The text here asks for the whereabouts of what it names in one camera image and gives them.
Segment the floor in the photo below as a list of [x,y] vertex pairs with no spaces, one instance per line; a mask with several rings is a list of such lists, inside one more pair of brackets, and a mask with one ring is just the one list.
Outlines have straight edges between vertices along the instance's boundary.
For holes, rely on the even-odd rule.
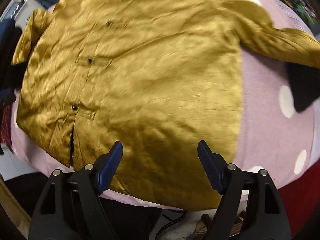
[[0,155],[0,173],[6,181],[23,174],[37,172],[37,170],[28,164],[19,160],[9,148],[1,144],[4,155]]

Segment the shirt sleeve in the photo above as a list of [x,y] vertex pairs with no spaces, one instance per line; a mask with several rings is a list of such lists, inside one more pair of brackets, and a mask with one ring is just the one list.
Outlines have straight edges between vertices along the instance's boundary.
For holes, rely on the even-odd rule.
[[274,28],[265,9],[249,0],[222,0],[219,9],[234,22],[240,41],[251,50],[278,60],[320,68],[320,44],[310,34]]
[[42,9],[37,9],[33,12],[16,46],[12,65],[17,65],[28,60],[32,47],[36,45],[51,21],[51,13]]

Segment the metal screw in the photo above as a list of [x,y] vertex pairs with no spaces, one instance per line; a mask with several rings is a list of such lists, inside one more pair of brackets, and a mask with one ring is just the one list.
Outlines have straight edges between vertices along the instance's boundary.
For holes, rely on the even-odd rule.
[[228,164],[228,169],[231,171],[234,171],[236,169],[236,166],[233,163]]
[[84,166],[84,169],[86,171],[91,171],[93,169],[93,165],[91,163],[87,164],[86,166]]
[[262,176],[267,176],[268,175],[268,172],[266,170],[260,170],[260,174]]
[[52,175],[53,175],[53,176],[58,176],[60,173],[61,173],[61,171],[57,169],[57,170],[54,170],[54,171],[52,172]]

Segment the dark red cloth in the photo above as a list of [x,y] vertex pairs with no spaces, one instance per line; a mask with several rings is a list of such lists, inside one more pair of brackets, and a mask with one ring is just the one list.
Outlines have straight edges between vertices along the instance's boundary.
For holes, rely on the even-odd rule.
[[6,106],[3,109],[2,122],[0,122],[0,142],[7,146],[12,146],[11,143],[11,110],[12,105]]
[[320,160],[299,179],[279,189],[295,236],[308,221],[320,201]]

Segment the gold shirt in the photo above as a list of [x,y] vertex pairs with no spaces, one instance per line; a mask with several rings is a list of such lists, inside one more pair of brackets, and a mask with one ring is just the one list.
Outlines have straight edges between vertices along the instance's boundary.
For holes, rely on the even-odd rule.
[[[283,61],[320,67],[309,34],[277,30],[248,0],[60,0],[36,10],[13,64],[29,59],[17,123],[76,170],[124,156],[110,189],[201,210],[217,207],[197,143],[232,162],[242,111],[240,42]],[[70,156],[73,137],[74,155]]]

